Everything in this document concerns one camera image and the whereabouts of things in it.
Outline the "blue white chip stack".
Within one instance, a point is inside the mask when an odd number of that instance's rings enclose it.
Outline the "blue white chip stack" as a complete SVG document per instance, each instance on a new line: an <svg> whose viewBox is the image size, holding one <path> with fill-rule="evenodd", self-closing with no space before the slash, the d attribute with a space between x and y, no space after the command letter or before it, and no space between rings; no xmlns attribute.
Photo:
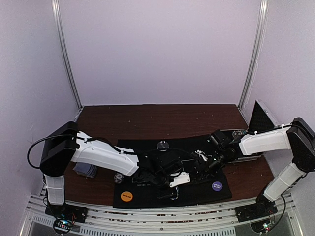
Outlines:
<svg viewBox="0 0 315 236"><path fill-rule="evenodd" d="M121 173L115 173L114 174L114 183L115 184L121 184L124 181L124 175Z"/></svg>

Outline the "clear round dealer button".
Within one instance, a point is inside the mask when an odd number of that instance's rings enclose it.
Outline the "clear round dealer button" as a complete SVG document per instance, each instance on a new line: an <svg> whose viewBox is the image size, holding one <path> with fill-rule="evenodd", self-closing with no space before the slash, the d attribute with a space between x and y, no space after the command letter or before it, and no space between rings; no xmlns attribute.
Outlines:
<svg viewBox="0 0 315 236"><path fill-rule="evenodd" d="M169 143L167 141L160 141L157 143L158 150L167 150L169 148Z"/></svg>

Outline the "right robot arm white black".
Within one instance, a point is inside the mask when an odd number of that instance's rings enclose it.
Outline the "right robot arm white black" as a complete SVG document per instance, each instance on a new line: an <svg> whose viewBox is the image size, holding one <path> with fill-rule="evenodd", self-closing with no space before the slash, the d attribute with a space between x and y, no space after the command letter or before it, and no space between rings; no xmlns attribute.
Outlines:
<svg viewBox="0 0 315 236"><path fill-rule="evenodd" d="M289 150L292 159L260 191L253 204L239 206L235 209L239 222L256 220L276 213L276 200L293 188L309 172L315 170L315 132L300 117L289 124L283 124L265 131L248 132L230 138L223 131L216 130L206 139L211 152L197 150L192 153L193 171L197 176L213 175L228 162L240 156L261 154L267 157L280 150Z"/></svg>

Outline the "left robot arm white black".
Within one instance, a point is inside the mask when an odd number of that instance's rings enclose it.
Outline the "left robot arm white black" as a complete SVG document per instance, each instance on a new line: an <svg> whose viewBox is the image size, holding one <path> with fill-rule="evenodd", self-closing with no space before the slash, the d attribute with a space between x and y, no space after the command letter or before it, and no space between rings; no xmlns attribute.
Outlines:
<svg viewBox="0 0 315 236"><path fill-rule="evenodd" d="M163 197L175 197L179 185L191 182L181 163L181 155L190 155L179 148L160 147L133 150L117 147L106 139L90 137L69 121L49 136L29 147L27 162L41 170L46 187L46 209L57 220L71 223L86 217L85 209L76 210L65 202L64 172L70 162L94 165L113 170L137 182L147 182L162 191Z"/></svg>

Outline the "mixed colour chip stack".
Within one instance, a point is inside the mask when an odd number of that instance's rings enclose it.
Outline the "mixed colour chip stack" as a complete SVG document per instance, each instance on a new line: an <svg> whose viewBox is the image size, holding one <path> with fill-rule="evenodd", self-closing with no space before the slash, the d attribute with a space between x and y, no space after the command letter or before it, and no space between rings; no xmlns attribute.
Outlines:
<svg viewBox="0 0 315 236"><path fill-rule="evenodd" d="M170 199L171 200L176 200L179 197L179 189L178 187L175 187L174 192L172 193Z"/></svg>

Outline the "orange big blind button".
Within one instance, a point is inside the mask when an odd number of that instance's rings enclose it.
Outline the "orange big blind button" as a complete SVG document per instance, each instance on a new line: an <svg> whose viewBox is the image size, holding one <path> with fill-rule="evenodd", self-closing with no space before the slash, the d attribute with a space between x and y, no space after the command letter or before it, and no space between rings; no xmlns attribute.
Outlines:
<svg viewBox="0 0 315 236"><path fill-rule="evenodd" d="M129 191L124 191L120 195L123 202L130 202L133 199L133 194Z"/></svg>

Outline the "blue small blind button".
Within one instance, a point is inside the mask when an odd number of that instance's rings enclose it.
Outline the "blue small blind button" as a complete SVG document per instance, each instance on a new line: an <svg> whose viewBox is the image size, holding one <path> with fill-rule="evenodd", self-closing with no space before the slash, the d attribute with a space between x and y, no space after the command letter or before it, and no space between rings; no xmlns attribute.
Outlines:
<svg viewBox="0 0 315 236"><path fill-rule="evenodd" d="M216 192L223 190L223 184L220 181L214 181L212 183L212 189Z"/></svg>

